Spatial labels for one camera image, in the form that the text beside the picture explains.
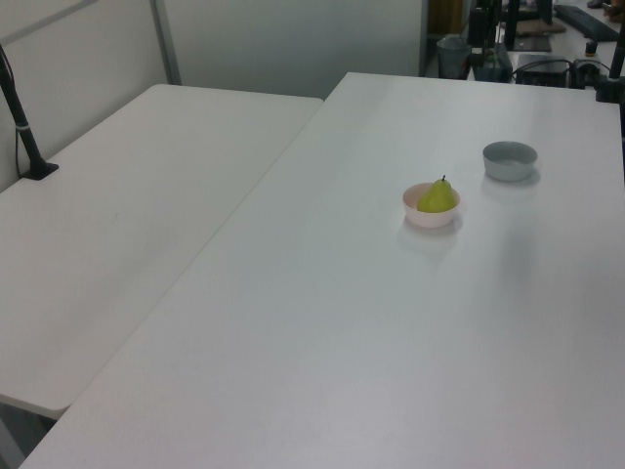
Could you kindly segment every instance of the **desk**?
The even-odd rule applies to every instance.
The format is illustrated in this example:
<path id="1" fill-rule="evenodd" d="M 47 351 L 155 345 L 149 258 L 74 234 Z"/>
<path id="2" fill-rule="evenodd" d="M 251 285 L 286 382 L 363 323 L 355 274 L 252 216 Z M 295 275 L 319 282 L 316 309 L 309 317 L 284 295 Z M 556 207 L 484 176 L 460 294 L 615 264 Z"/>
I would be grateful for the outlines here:
<path id="1" fill-rule="evenodd" d="M 156 86 L 0 194 L 0 402 L 58 418 L 320 103 Z"/>
<path id="2" fill-rule="evenodd" d="M 23 469 L 620 469 L 618 116 L 348 74 Z M 505 139 L 539 176 L 484 176 Z M 403 190 L 442 174 L 461 217 L 407 226 Z"/>
<path id="3" fill-rule="evenodd" d="M 607 20 L 607 17 L 604 17 L 604 10 L 598 9 L 593 10 L 586 7 L 587 0 L 566 0 L 560 2 L 562 5 L 573 5 L 589 15 L 597 18 L 598 20 L 603 21 L 605 24 L 609 25 L 612 29 L 618 31 L 620 30 L 620 23 L 610 22 Z M 554 21 L 558 21 L 566 27 L 566 32 L 552 34 L 549 36 L 549 42 L 551 43 L 552 52 L 551 54 L 555 56 L 562 56 L 567 60 L 573 61 L 577 58 L 579 54 L 584 54 L 586 50 L 586 43 L 590 41 L 590 39 L 584 37 L 584 35 L 575 29 L 570 24 L 560 20 L 556 14 L 554 13 Z M 612 64 L 612 56 L 614 55 L 614 48 L 616 47 L 616 42 L 600 42 L 597 47 L 597 52 L 601 61 L 610 66 Z M 517 68 L 517 62 L 519 60 L 520 54 L 548 54 L 544 52 L 510 52 L 510 60 L 513 65 L 513 69 Z M 607 74 L 607 70 L 602 67 L 602 73 Z"/>

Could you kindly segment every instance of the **white wall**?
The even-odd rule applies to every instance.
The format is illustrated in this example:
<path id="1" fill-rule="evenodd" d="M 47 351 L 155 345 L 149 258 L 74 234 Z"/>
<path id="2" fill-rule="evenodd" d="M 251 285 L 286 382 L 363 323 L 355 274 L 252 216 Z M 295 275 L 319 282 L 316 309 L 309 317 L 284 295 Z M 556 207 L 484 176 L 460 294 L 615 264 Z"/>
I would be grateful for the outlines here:
<path id="1" fill-rule="evenodd" d="M 424 3 L 164 0 L 164 10 L 183 84 L 325 99 L 348 71 L 417 75 Z"/>
<path id="2" fill-rule="evenodd" d="M 149 86 L 166 83 L 148 0 L 99 0 L 9 44 L 5 52 L 46 159 Z M 2 191 L 17 175 L 15 125 L 0 102 Z M 22 146 L 21 155 L 23 171 Z"/>

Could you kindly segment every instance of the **bowl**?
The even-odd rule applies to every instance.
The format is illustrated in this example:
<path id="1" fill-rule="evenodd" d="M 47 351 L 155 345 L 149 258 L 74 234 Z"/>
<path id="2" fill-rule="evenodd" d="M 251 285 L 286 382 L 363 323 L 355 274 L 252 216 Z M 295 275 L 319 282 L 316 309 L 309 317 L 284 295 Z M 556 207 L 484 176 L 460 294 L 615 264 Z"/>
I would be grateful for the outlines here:
<path id="1" fill-rule="evenodd" d="M 439 228 L 448 225 L 453 220 L 453 216 L 458 211 L 460 203 L 460 194 L 452 189 L 453 198 L 456 199 L 456 205 L 450 210 L 439 213 L 421 212 L 417 210 L 417 203 L 424 193 L 432 186 L 433 183 L 423 183 L 406 189 L 403 193 L 403 208 L 406 211 L 406 218 L 410 223 L 422 228 Z"/>
<path id="2" fill-rule="evenodd" d="M 534 169 L 536 150 L 519 142 L 495 142 L 483 150 L 486 174 L 499 181 L 520 181 Z"/>

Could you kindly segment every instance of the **cable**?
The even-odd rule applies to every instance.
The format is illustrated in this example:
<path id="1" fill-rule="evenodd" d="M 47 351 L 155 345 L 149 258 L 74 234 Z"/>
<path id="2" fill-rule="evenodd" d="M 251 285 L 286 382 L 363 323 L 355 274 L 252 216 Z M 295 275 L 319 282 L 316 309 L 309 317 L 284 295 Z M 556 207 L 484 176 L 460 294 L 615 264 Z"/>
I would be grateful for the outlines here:
<path id="1" fill-rule="evenodd" d="M 22 174 L 20 172 L 20 161 L 18 160 L 19 152 L 20 152 L 20 140 L 19 140 L 20 132 L 16 129 L 16 170 L 18 171 L 18 178 L 22 178 Z"/>
<path id="2" fill-rule="evenodd" d="M 566 69 L 567 72 L 569 72 L 571 66 L 573 65 L 573 62 L 568 61 L 567 59 L 552 59 L 552 60 L 547 60 L 547 61 L 536 61 L 536 62 L 530 62 L 529 64 L 525 64 L 523 66 L 520 66 L 519 68 L 517 68 L 515 71 L 512 72 L 513 76 L 515 76 L 517 73 L 519 73 L 520 71 L 525 71 L 528 70 L 530 68 L 535 68 L 539 65 L 544 65 L 544 64 L 557 64 L 557 63 L 564 63 L 564 64 L 568 64 L 568 68 Z"/>
<path id="3" fill-rule="evenodd" d="M 592 59 L 577 59 L 573 63 L 574 64 L 579 64 L 580 62 L 601 65 L 603 68 L 605 68 L 607 71 L 609 71 L 609 66 L 607 66 L 606 64 L 602 64 L 599 61 L 593 61 Z"/>
<path id="4" fill-rule="evenodd" d="M 13 69 L 11 68 L 11 63 L 9 62 L 9 59 L 7 58 L 7 55 L 4 53 L 4 49 L 2 48 L 2 46 L 0 45 L 0 55 L 2 56 L 2 62 L 4 62 L 4 66 L 7 68 L 7 70 L 9 70 L 9 74 L 11 75 L 11 82 L 13 83 L 13 86 L 16 86 L 16 78 L 13 75 Z"/>
<path id="5" fill-rule="evenodd" d="M 16 87 L 16 78 L 13 75 L 13 69 L 11 68 L 11 63 L 9 62 L 9 59 L 7 58 L 7 55 L 4 52 L 4 49 L 2 48 L 2 45 L 0 45 L 0 56 L 2 57 L 2 62 L 4 63 L 4 66 L 7 68 L 7 70 L 9 70 L 9 75 L 11 75 L 11 82 L 13 83 L 13 87 Z M 21 179 L 22 175 L 20 172 L 20 131 L 16 128 L 16 170 L 18 171 L 18 178 Z"/>

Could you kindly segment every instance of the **green pear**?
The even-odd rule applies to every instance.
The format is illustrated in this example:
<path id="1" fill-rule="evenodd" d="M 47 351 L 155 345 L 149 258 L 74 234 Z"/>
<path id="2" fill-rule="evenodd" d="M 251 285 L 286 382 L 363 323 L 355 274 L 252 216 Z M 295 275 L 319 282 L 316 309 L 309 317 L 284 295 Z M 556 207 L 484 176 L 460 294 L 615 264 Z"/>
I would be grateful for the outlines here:
<path id="1" fill-rule="evenodd" d="M 440 213 L 451 210 L 456 206 L 451 185 L 445 181 L 445 177 L 439 179 L 424 193 L 417 203 L 420 212 Z"/>

